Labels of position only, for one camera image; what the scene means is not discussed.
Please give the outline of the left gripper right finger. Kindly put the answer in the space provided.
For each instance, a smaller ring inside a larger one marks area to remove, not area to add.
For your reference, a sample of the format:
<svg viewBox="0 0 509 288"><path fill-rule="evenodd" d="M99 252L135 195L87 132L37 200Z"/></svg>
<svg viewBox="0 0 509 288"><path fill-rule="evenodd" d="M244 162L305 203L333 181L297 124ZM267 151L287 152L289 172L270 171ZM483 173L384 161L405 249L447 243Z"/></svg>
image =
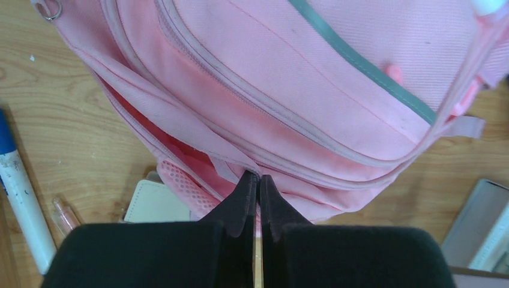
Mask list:
<svg viewBox="0 0 509 288"><path fill-rule="evenodd" d="M303 217L272 177L259 181L265 287L454 287L424 230L324 226Z"/></svg>

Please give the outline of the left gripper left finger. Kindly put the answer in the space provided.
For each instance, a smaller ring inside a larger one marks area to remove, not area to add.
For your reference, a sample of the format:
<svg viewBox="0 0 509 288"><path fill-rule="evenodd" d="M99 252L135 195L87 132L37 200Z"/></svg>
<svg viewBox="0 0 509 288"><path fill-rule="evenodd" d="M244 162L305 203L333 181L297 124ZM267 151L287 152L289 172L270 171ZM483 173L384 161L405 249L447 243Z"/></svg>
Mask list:
<svg viewBox="0 0 509 288"><path fill-rule="evenodd" d="M42 286L253 287L258 181L244 172L199 221L79 226Z"/></svg>

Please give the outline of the pink student backpack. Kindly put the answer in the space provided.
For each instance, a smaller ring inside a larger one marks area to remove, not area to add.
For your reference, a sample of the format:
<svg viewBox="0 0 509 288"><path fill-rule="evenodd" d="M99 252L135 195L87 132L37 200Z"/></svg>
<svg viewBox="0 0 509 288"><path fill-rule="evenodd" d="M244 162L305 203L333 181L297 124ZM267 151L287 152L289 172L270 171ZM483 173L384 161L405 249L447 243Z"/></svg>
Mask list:
<svg viewBox="0 0 509 288"><path fill-rule="evenodd" d="M479 137L507 1L34 1L198 217L249 170L310 221Z"/></svg>

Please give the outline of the white Decorate Furniture book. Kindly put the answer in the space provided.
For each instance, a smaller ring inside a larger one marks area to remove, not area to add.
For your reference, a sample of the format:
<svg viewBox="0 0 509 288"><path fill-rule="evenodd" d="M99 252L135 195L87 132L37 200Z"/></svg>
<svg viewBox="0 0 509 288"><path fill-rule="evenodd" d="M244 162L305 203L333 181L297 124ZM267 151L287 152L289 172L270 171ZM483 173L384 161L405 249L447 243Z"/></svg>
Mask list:
<svg viewBox="0 0 509 288"><path fill-rule="evenodd" d="M508 188L475 185L442 243L450 266L508 274Z"/></svg>

